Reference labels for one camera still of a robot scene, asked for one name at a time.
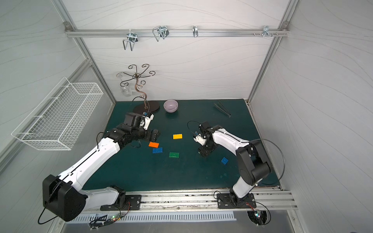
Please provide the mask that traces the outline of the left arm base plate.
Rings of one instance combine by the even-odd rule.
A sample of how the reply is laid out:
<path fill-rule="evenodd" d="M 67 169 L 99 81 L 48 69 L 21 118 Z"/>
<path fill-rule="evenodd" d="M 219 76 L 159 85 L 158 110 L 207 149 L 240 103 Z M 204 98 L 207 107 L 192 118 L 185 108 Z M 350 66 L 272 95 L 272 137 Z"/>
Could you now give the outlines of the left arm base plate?
<path fill-rule="evenodd" d="M 118 208 L 122 210 L 139 210 L 141 204 L 141 195 L 122 195 L 112 205 L 103 205 L 101 211 L 115 211 Z"/>

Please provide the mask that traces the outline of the dark green lego brick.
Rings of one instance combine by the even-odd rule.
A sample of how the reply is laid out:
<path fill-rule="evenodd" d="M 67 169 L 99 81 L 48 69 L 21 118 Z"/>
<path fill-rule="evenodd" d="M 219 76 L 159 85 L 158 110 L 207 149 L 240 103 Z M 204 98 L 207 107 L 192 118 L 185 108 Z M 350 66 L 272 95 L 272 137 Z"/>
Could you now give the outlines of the dark green lego brick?
<path fill-rule="evenodd" d="M 169 158 L 179 158 L 180 157 L 180 153 L 178 152 L 170 152 L 169 153 Z"/>

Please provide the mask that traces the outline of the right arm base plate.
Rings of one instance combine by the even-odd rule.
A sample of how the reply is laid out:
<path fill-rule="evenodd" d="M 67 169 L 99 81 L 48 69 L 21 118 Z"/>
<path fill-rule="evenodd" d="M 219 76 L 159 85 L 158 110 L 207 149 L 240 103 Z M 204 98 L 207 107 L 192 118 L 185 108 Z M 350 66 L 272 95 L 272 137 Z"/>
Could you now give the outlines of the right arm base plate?
<path fill-rule="evenodd" d="M 237 198 L 233 193 L 218 193 L 216 195 L 219 209 L 252 209 L 256 208 L 256 202 L 252 193 L 243 198 Z"/>

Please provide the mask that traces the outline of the orange lego brick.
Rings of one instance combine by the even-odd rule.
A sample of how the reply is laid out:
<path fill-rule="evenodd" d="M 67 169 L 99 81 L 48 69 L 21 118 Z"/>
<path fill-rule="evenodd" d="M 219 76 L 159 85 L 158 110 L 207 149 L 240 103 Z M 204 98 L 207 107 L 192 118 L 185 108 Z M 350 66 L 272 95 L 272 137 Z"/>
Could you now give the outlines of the orange lego brick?
<path fill-rule="evenodd" d="M 159 147 L 159 143 L 156 143 L 156 142 L 150 142 L 150 143 L 149 143 L 149 147 L 151 147 L 151 148 L 158 148 L 158 147 Z"/>

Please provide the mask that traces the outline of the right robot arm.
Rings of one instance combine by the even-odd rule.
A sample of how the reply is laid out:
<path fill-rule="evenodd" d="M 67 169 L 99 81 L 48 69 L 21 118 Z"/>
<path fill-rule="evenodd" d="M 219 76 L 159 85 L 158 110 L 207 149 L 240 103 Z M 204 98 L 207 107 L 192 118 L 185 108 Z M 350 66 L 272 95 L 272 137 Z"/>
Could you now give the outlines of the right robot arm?
<path fill-rule="evenodd" d="M 240 177 L 230 190 L 230 199 L 235 205 L 245 200 L 253 188 L 273 172 L 273 164 L 263 146 L 263 142 L 269 140 L 244 140 L 220 125 L 210 126 L 207 121 L 199 124 L 199 130 L 193 140 L 200 144 L 198 152 L 201 156 L 207 157 L 222 146 L 237 158 Z"/>

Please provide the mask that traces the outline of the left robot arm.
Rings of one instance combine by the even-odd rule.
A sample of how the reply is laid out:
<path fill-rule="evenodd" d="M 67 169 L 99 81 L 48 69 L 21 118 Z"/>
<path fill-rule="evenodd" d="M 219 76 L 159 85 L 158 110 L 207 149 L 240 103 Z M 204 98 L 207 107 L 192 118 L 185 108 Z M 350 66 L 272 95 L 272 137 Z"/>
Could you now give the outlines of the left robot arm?
<path fill-rule="evenodd" d="M 152 113 L 127 113 L 123 123 L 103 134 L 97 145 L 77 163 L 58 176 L 49 175 L 42 182 L 43 207 L 64 221 L 75 219 L 81 212 L 101 206 L 126 205 L 125 191 L 116 185 L 84 190 L 90 177 L 113 155 L 134 141 L 155 142 L 160 133 L 151 130 Z"/>

